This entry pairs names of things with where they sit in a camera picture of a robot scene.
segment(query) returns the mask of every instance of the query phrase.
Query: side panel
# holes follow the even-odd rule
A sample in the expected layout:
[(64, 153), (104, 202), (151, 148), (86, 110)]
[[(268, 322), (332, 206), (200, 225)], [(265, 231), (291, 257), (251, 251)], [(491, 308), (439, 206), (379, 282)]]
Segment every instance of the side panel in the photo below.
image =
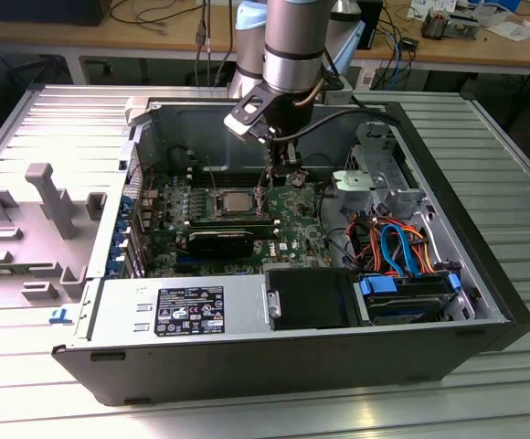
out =
[(441, 380), (501, 325), (125, 349), (54, 349), (98, 401), (204, 400)]
[(408, 158), (416, 162), (425, 178), (426, 186), (439, 202), (442, 212), (438, 213), (449, 222), (458, 236), (471, 263), (493, 296), (494, 302), (504, 316), (512, 320), (512, 324), (507, 325), (503, 337), (486, 349), (502, 350), (530, 331), (530, 312), (406, 112), (399, 103), (390, 103), (388, 111), (400, 120), (398, 130), (410, 152)]

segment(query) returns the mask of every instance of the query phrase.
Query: sticker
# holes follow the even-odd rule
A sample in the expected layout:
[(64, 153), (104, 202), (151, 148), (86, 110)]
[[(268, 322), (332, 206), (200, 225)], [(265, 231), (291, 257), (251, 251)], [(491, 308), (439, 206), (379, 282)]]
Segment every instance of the sticker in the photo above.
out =
[(222, 286), (159, 290), (155, 308), (155, 334), (166, 337), (224, 333), (223, 293)]

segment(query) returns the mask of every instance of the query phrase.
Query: green circuit board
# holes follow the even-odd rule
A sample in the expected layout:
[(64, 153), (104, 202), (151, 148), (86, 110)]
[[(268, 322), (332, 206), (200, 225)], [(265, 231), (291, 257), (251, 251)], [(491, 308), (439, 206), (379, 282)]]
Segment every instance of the green circuit board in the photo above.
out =
[[(253, 191), (246, 187), (219, 187), (217, 190), (246, 193), (247, 197), (252, 196)], [(143, 200), (144, 231), (150, 238), (153, 255), (146, 276), (255, 274), (276, 266), (330, 266), (330, 252), (322, 240), (323, 233), (318, 220), (313, 216), (316, 206), (315, 184), (306, 183), (301, 188), (272, 187), (268, 190), (264, 210), (271, 220), (270, 226), (217, 225), (215, 230), (245, 230), (256, 236), (261, 233), (274, 234), (256, 239), (249, 258), (196, 261), (186, 252), (185, 242), (191, 231), (189, 222), (191, 218), (200, 224), (215, 219), (217, 207), (214, 190), (190, 187), (182, 176), (158, 179), (157, 186), (144, 195), (147, 198)]]

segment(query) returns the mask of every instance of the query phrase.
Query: workbench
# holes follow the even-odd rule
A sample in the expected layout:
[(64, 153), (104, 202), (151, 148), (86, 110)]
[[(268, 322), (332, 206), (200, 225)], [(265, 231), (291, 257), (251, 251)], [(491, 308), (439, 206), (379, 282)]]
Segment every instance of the workbench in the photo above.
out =
[[(164, 0), (136, 0), (137, 9), (165, 5)], [(419, 40), (414, 70), (448, 70), (506, 74), (528, 74), (530, 70), (530, 38), (514, 42), (493, 32), (481, 29), (475, 41), (444, 39), (433, 41), (421, 37), (417, 20), (407, 16), (409, 0), (391, 0), (388, 9), (396, 26), (405, 30), (403, 35)], [(173, 14), (196, 5), (196, 0), (181, 0), (174, 6), (149, 13), (149, 19)], [(530, 5), (523, 2), (519, 14), (530, 14)], [(138, 58), (138, 59), (194, 59), (195, 35), (200, 10), (182, 14), (167, 23), (167, 35), (105, 18), (98, 27), (75, 27), (29, 23), (0, 23), (0, 51), (63, 56), (75, 84), (87, 84), (83, 60), (85, 58)], [(133, 20), (128, 4), (122, 5), (115, 15)], [(212, 59), (221, 60), (228, 49), (228, 8), (212, 6)], [(392, 51), (382, 36), (377, 35), (370, 50), (358, 50), (353, 66), (362, 68), (357, 88), (368, 88), (376, 69), (385, 66)]]
[[(0, 130), (0, 181), (22, 181), (34, 157), (71, 157), (76, 165), (57, 178), (72, 197), (103, 191), (129, 139), (127, 100), (175, 92), (186, 96), (163, 87), (28, 91)], [(530, 310), (530, 162), (519, 148), (478, 102), (456, 93), (357, 97), (401, 103)], [(107, 407), (50, 357), (75, 329), (51, 326), (51, 312), (0, 309), (0, 437), (530, 437), (530, 333), (441, 382)]]

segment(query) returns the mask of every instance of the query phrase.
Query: blue cable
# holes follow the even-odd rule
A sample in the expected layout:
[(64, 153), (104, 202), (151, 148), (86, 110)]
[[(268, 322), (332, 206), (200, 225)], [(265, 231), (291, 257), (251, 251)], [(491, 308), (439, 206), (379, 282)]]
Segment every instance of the blue cable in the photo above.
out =
[(399, 238), (401, 239), (401, 247), (403, 247), (403, 256), (405, 257), (405, 264), (407, 265), (409, 272), (415, 276), (421, 276), (421, 271), (419, 270), (418, 265), (415, 263), (413, 257), (411, 256), (411, 249), (409, 248), (408, 237), (405, 236), (405, 232), (403, 231), (403, 229), (401, 229), (398, 225), (395, 224), (388, 224), (383, 228), (383, 231), (381, 231), (381, 251), (383, 252), (383, 257), (385, 258), (385, 261), (387, 261), (388, 264), (393, 267), (399, 277), (405, 276), (405, 274), (403, 273), (403, 269), (391, 259), (391, 255), (389, 254), (389, 248), (387, 247), (387, 235), (391, 229), (395, 230), (398, 233)]
[(395, 72), (393, 73), (391, 81), (389, 82), (389, 87), (393, 87), (396, 84), (395, 79), (399, 74), (399, 62), (401, 62), (401, 48), (399, 47), (399, 44), (397, 44), (397, 41), (395, 40), (395, 37), (393, 37), (393, 34), (388, 33), (386, 30), (383, 30), (383, 33), (388, 36), (389, 39), (393, 42), (393, 46), (395, 47), (395, 54), (397, 55), (397, 64), (395, 65)]

